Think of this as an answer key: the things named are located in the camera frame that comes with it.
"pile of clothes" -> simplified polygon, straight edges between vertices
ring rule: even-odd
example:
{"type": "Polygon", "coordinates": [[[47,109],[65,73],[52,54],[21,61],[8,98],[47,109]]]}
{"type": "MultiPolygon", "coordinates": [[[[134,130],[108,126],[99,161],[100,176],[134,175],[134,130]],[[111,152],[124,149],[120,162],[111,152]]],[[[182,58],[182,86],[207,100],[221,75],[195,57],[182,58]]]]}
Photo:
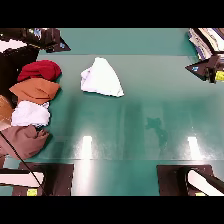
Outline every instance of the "pile of clothes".
{"type": "Polygon", "coordinates": [[[214,54],[224,59],[224,28],[190,28],[188,35],[200,60],[208,59],[214,54]]]}
{"type": "MultiPolygon", "coordinates": [[[[36,61],[22,68],[18,83],[9,90],[17,96],[17,107],[12,112],[11,126],[2,134],[14,146],[22,159],[37,154],[44,146],[49,133],[42,129],[50,119],[49,101],[60,85],[52,82],[61,74],[60,67],[49,60],[36,61]]],[[[0,154],[19,159],[9,144],[0,136],[0,154]]]]}

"yellow label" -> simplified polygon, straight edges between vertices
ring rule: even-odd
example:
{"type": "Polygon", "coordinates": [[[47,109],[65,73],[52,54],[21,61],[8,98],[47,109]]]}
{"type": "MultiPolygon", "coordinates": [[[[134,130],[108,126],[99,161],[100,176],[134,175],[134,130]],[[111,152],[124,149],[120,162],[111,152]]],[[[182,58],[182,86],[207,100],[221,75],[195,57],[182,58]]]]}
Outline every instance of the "yellow label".
{"type": "Polygon", "coordinates": [[[27,196],[37,196],[37,189],[28,189],[27,196]]]}
{"type": "Polygon", "coordinates": [[[224,72],[223,71],[217,71],[216,76],[215,76],[215,80],[224,81],[224,72]]]}
{"type": "Polygon", "coordinates": [[[202,193],[202,192],[198,192],[198,193],[195,193],[195,194],[196,194],[196,196],[205,196],[205,194],[202,193]]]}

